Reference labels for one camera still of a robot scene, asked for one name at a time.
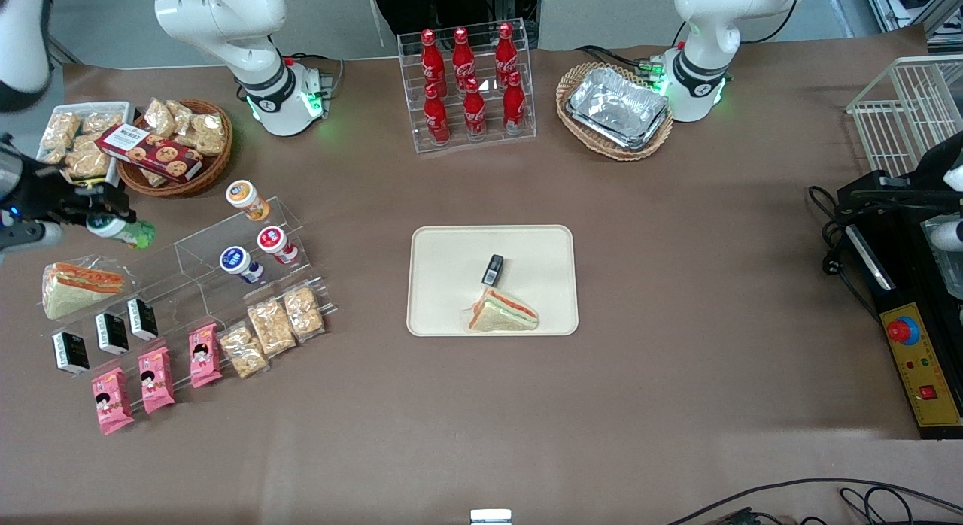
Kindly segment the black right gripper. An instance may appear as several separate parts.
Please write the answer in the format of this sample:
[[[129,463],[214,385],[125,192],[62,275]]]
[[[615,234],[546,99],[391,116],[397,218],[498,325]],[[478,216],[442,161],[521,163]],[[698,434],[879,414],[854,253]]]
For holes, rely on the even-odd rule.
[[[2,209],[16,221],[55,221],[69,226],[93,226],[107,220],[137,219],[129,196],[114,185],[93,185],[90,197],[63,178],[58,166],[28,157],[2,136]]]

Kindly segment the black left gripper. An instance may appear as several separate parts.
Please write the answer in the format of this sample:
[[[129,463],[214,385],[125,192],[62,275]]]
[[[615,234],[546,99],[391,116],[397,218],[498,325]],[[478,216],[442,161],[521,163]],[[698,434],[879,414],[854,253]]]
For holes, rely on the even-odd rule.
[[[888,175],[864,175],[850,183],[850,192],[881,193],[905,190],[908,195],[840,196],[838,210],[867,210],[871,207],[961,210],[962,132],[929,148],[919,160],[910,179]]]

